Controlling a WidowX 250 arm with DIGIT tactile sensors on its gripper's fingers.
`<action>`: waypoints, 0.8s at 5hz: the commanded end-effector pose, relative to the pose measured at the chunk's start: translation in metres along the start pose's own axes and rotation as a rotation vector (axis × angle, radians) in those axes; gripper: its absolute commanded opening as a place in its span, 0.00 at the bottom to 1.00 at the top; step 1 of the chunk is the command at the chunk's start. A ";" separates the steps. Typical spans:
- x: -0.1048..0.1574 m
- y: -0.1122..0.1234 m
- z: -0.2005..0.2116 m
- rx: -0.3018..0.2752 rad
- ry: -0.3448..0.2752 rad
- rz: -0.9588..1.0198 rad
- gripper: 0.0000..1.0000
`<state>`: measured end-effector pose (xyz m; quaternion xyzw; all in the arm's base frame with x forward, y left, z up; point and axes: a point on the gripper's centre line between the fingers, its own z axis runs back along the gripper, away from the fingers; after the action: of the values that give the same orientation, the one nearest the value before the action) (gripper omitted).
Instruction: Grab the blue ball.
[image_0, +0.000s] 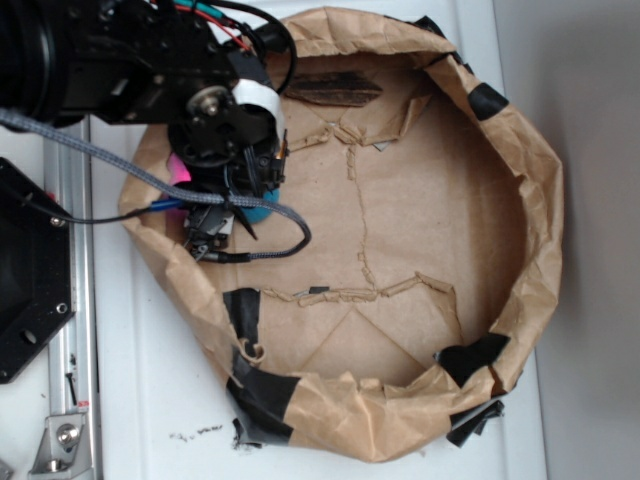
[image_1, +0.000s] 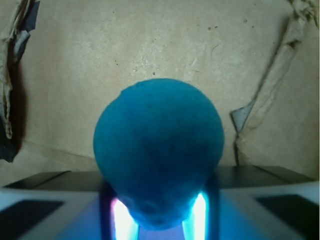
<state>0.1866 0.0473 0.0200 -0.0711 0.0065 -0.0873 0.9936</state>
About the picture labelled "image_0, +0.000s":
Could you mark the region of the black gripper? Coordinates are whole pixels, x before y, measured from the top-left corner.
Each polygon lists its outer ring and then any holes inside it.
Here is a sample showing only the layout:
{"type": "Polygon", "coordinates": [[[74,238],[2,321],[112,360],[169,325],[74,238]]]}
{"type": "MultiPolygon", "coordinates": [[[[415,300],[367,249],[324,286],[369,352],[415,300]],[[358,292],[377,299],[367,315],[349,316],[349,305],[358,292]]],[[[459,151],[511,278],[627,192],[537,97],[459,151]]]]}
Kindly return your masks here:
{"type": "Polygon", "coordinates": [[[271,214],[229,198],[279,200],[289,153],[281,101],[261,84],[213,86],[188,100],[187,112],[188,123],[168,128],[170,184],[223,197],[219,205],[190,205],[185,219],[185,247],[194,259],[221,263],[236,224],[254,235],[253,226],[271,214]]]}

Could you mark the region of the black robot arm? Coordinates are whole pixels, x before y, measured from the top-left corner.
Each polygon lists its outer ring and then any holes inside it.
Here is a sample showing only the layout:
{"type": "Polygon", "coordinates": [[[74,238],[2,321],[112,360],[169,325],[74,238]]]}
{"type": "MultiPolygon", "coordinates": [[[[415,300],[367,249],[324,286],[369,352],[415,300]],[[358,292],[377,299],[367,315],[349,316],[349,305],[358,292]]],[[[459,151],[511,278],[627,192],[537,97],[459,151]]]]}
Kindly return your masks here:
{"type": "Polygon", "coordinates": [[[232,1],[5,1],[1,5],[1,122],[98,157],[155,187],[163,198],[136,218],[183,209],[196,260],[246,263],[227,249],[235,224],[251,230],[270,213],[285,179],[283,87],[269,53],[297,55],[287,28],[263,10],[253,28],[232,1]],[[96,116],[111,125],[162,125],[187,178],[168,184],[65,133],[96,116]]]}

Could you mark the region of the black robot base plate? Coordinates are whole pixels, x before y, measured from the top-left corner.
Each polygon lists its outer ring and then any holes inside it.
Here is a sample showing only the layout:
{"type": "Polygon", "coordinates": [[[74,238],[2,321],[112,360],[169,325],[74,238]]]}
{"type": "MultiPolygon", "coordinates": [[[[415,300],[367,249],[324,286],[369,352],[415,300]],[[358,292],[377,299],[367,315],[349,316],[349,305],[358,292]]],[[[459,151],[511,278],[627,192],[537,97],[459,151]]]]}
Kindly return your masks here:
{"type": "Polygon", "coordinates": [[[73,314],[67,212],[1,159],[1,383],[9,384],[73,314]]]}

